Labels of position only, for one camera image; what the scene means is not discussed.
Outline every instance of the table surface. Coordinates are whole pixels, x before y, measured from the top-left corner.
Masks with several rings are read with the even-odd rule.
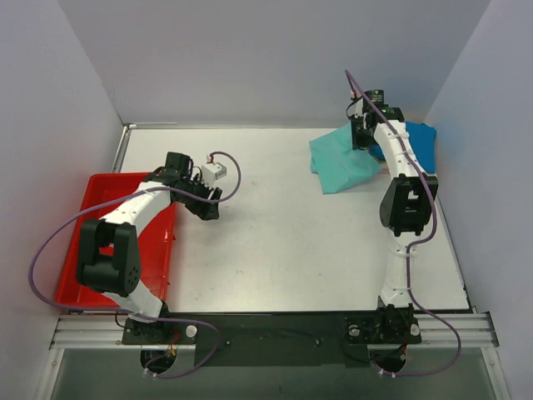
[[[167,152],[201,165],[222,150],[241,165],[237,195],[204,222],[180,206],[167,292],[175,312],[374,310],[385,277],[387,230],[378,216],[388,174],[323,195],[309,141],[331,129],[133,129],[122,172],[151,171]],[[236,169],[217,156],[228,175]],[[413,292],[433,310],[467,309],[461,273],[439,212],[435,238],[418,247]],[[429,225],[422,235],[427,234]]]

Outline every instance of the teal cloth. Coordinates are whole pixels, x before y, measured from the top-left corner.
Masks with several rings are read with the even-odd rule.
[[[324,194],[338,193],[374,177],[380,164],[368,152],[351,148],[351,125],[339,127],[311,146],[311,172],[317,173]]]

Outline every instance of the gray wall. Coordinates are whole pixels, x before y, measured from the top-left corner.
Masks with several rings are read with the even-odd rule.
[[[489,0],[60,0],[122,120],[345,122],[344,68],[421,121]]]
[[[27,285],[37,245],[109,170],[122,127],[56,0],[0,5],[0,387],[32,398],[57,322]],[[70,233],[51,243],[37,282],[52,295]]]
[[[530,0],[493,0],[427,118],[466,286],[492,313],[516,399],[533,392],[531,15]]]

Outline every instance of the red plastic tray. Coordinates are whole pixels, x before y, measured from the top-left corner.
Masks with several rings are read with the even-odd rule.
[[[132,193],[147,175],[141,173],[101,173],[93,175],[87,184],[81,209],[84,210],[100,203],[108,202]],[[68,247],[65,263],[56,290],[56,302],[79,307],[115,307],[113,300],[81,286],[76,281],[77,248],[79,246],[80,227],[88,218],[100,218],[111,212],[118,204],[105,207],[80,217],[76,222],[74,233]],[[172,204],[160,212],[142,231],[139,237],[141,253],[141,279],[155,296],[161,300],[167,295],[167,276],[176,205]]]

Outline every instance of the gray floor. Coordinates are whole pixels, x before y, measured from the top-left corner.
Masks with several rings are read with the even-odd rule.
[[[410,349],[406,370],[446,363],[453,349]],[[186,368],[192,353],[183,353]],[[52,399],[495,399],[481,350],[465,349],[459,362],[430,377],[390,379],[375,368],[204,367],[178,380],[142,377],[138,350],[66,350]]]

